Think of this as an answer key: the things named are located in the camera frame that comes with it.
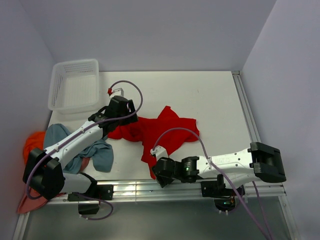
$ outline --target clothing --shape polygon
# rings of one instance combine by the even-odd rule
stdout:
[[[90,162],[90,157],[82,158],[82,163],[81,163],[79,173],[82,173],[85,170],[85,168],[88,166],[89,162]]]
[[[37,197],[39,196],[39,193],[37,193],[34,189],[30,189],[30,194],[31,196],[33,197]],[[27,212],[30,212],[32,210],[36,210],[36,209],[39,209],[41,208],[42,206],[46,205],[48,202],[47,199],[45,199],[43,196],[42,197],[39,197],[38,199],[30,199],[28,198],[28,196],[26,195],[26,193],[23,194],[23,197],[20,201],[20,204],[18,206],[18,209],[16,210],[16,213],[17,214],[25,214]]]
[[[43,147],[47,148],[70,135],[71,132],[62,124],[53,124],[45,132]],[[92,158],[95,170],[109,173],[114,162],[112,146],[105,142],[107,137],[100,139],[79,152],[63,169],[64,173],[77,174],[80,171],[83,158]]]
[[[32,149],[44,149],[45,134],[45,131],[37,131],[27,138],[23,147],[24,164],[27,164],[28,155]]]
[[[108,134],[111,139],[124,138],[130,142],[142,142],[143,154],[141,160],[148,164],[150,176],[155,179],[151,168],[157,160],[151,156],[150,150],[154,147],[158,137],[171,128],[190,129],[199,135],[196,120],[192,118],[180,118],[170,106],[166,106],[158,118],[149,119],[139,117],[138,122],[129,125],[118,126],[115,131]],[[174,130],[164,135],[158,145],[164,147],[170,155],[181,147],[184,142],[195,142],[198,139],[190,132],[184,130]]]

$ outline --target gray wall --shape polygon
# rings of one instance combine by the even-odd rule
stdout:
[[[57,62],[241,70],[276,0],[20,0]]]
[[[320,1],[278,0],[243,68],[260,136],[282,151],[306,240],[320,234]]]
[[[18,0],[0,1],[0,235],[11,239],[23,194],[22,149],[43,131],[54,60]]]

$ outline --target basket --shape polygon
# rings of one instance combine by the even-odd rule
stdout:
[[[62,114],[88,112],[99,107],[99,64],[96,59],[54,65],[48,108]]]

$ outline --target white table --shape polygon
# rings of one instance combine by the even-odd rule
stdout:
[[[232,153],[250,146],[249,132],[230,71],[101,72],[99,77],[101,106],[108,104],[107,89],[112,83],[129,80],[143,93],[139,116],[157,118],[168,105],[179,117],[196,119],[209,155]],[[116,87],[122,87],[125,97],[133,99],[138,107],[140,97],[135,88],[126,83]],[[60,114],[53,111],[49,125],[60,123],[73,132],[94,112]],[[85,173],[97,180],[151,179],[148,165],[141,161],[141,142],[124,139],[107,139],[106,142],[114,151],[111,172],[96,171],[90,161]],[[196,155],[203,155],[201,145],[189,142],[170,157],[180,161]]]

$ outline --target blue cloth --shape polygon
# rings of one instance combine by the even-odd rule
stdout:
[[[44,136],[44,148],[50,147],[70,135],[71,132],[62,124],[53,124],[48,127]],[[105,142],[107,137],[96,141],[81,151],[63,169],[64,173],[77,174],[80,171],[82,158],[92,158],[95,170],[109,173],[114,162],[112,146]]]

